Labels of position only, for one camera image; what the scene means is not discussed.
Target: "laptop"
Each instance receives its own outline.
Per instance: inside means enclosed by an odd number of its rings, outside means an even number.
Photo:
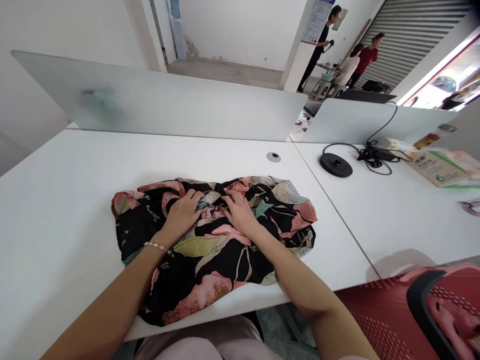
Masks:
[[[383,94],[379,92],[360,91],[347,89],[336,97],[336,99],[342,100],[355,100],[363,101],[367,103],[385,104],[390,100],[396,98],[397,95]]]

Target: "woman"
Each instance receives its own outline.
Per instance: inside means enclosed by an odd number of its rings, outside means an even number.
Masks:
[[[462,90],[455,91],[449,97],[446,97],[442,101],[442,105],[438,108],[442,110],[452,110],[459,105],[462,105],[468,98],[472,97],[475,93],[480,91],[480,79],[475,82],[471,82]]]
[[[333,80],[334,85],[346,85],[350,77],[354,73],[360,62],[360,52],[364,48],[363,44],[357,44],[350,53],[350,57],[347,58],[341,65],[340,71],[336,74]]]
[[[150,288],[154,270],[168,249],[199,218],[201,210],[197,210],[197,204],[203,197],[203,193],[190,189],[170,208],[165,225],[151,239],[152,243],[165,249],[145,246],[65,330],[42,359],[112,358]],[[291,301],[310,317],[320,358],[378,360],[362,330],[341,301],[302,261],[258,223],[246,198],[230,190],[222,199],[228,205],[228,210],[223,209],[225,216],[237,230],[255,242],[273,264],[278,281]],[[241,316],[146,338],[135,358],[279,359],[260,341],[253,324]]]
[[[355,71],[351,75],[349,80],[350,85],[349,88],[353,89],[355,83],[360,79],[364,71],[370,64],[376,62],[379,58],[379,50],[377,49],[379,45],[384,40],[385,34],[383,32],[378,33],[371,39],[371,45],[369,47],[364,48],[359,57],[360,61],[358,62],[358,66],[356,67]]]

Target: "keyboard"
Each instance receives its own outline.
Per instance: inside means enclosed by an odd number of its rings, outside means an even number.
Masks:
[[[319,112],[320,106],[304,106],[303,108],[311,115],[312,118],[314,118]]]

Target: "car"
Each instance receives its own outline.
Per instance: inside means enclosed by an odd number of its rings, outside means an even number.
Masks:
[[[432,83],[425,86],[417,95],[407,101],[404,106],[421,109],[434,109],[442,105],[445,98],[459,89],[459,81],[442,74]]]

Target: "power cord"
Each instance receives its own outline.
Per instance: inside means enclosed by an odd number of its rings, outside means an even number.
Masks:
[[[398,105],[396,102],[394,101],[388,101],[386,102],[385,104],[388,104],[388,103],[391,103],[391,104],[394,104],[395,105],[395,111],[393,112],[393,115],[391,116],[390,120],[387,121],[387,123],[385,125],[383,125],[380,129],[378,129],[377,131],[375,131],[369,138],[368,140],[366,141],[366,144],[365,144],[365,148],[364,149],[358,149],[356,146],[352,145],[352,144],[349,144],[349,143],[345,143],[345,142],[335,142],[335,143],[331,143],[329,145],[327,145],[324,149],[323,149],[323,152],[322,154],[325,154],[325,151],[333,146],[333,145],[346,145],[346,146],[349,146],[349,147],[352,147],[354,148],[357,153],[358,153],[358,158],[357,160],[358,161],[364,161],[365,164],[366,164],[366,167],[368,170],[370,170],[371,172],[375,173],[375,174],[379,174],[379,175],[391,175],[392,174],[392,168],[387,164],[388,163],[399,163],[400,160],[404,160],[406,162],[409,162],[411,163],[413,161],[413,159],[408,156],[406,153],[404,153],[403,151],[401,150],[388,150],[388,149],[382,149],[382,148],[379,148],[377,146],[375,146],[375,144],[377,143],[377,141],[372,141],[370,142],[370,139],[373,138],[376,134],[378,134],[382,129],[384,129],[388,124],[390,124],[390,122],[393,120],[393,118],[395,117],[395,115],[397,114],[397,110],[398,110]],[[395,156],[393,155],[391,152],[398,152],[398,153],[401,153],[403,154],[406,158],[408,158],[409,160],[405,160],[399,156]],[[378,171],[375,171],[373,169],[378,169],[380,168],[382,165],[385,165],[387,168],[388,168],[388,173],[384,173],[384,172],[378,172]]]
[[[328,50],[330,50],[330,48],[334,45],[334,40],[330,40],[330,43],[328,44],[328,47],[327,48],[324,48],[322,53],[325,54]]]

